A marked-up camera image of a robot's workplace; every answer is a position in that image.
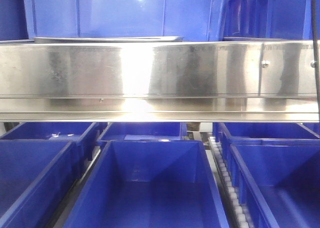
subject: stainless steel rail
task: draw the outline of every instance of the stainless steel rail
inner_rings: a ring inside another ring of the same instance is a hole
[[[0,44],[0,120],[315,121],[312,49],[295,40]]]

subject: screw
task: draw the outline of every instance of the screw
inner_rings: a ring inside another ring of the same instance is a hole
[[[267,68],[270,65],[269,60],[263,60],[261,61],[262,68]]]

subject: blue container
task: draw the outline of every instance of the blue container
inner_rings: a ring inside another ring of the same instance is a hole
[[[24,0],[29,38],[222,38],[227,0]]]
[[[228,228],[199,141],[111,141],[64,228]]]
[[[0,140],[0,227],[45,227],[75,178],[70,141]]]
[[[310,6],[310,0],[229,0],[224,36],[309,40]]]
[[[115,122],[97,139],[103,149],[111,140],[182,140],[187,136],[185,122]]]
[[[319,145],[232,145],[231,155],[232,184],[255,227],[319,227]]]
[[[99,134],[97,122],[26,122],[2,135],[0,140],[73,141],[78,155],[78,167],[74,167],[73,170],[80,178],[85,172],[86,159],[92,160],[92,152]]]
[[[231,144],[320,145],[319,136],[299,123],[220,123],[222,157],[230,166]]]
[[[213,123],[213,132],[214,132],[215,142],[220,142],[220,140],[222,140],[222,130],[219,122]]]
[[[27,38],[24,0],[0,0],[0,41]]]
[[[318,135],[320,134],[320,123],[303,123],[303,125]]]

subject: stainless steel panel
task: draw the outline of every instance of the stainless steel panel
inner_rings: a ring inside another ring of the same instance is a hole
[[[311,41],[268,42],[263,44],[261,95],[303,97],[316,93]]]
[[[318,120],[311,41],[0,44],[0,121]]]
[[[0,98],[257,96],[261,43],[0,45]]]

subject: blue plastic crate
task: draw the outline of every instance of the blue plastic crate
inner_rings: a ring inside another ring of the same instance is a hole
[[[24,0],[0,0],[0,41],[28,39]]]
[[[86,159],[92,160],[92,152],[99,134],[97,122],[26,122],[2,135],[0,140],[73,141],[78,155],[78,167],[74,167],[73,170],[80,178],[85,172]]]
[[[320,145],[319,135],[299,123],[220,123],[222,157],[230,166],[231,144]]]
[[[224,36],[309,40],[310,6],[310,0],[229,0]]]
[[[319,145],[232,145],[231,155],[232,184],[254,227],[319,227]]]
[[[24,0],[33,37],[222,38],[227,0]]]
[[[320,134],[320,123],[303,123],[303,125],[318,135]]]
[[[199,141],[111,141],[65,228],[228,228]]]
[[[0,227],[45,227],[75,181],[70,141],[0,140]]]
[[[220,142],[222,140],[222,131],[219,122],[213,123],[213,132],[215,137],[215,142]]]
[[[111,140],[182,140],[187,136],[185,122],[115,122],[97,139],[103,149]]]

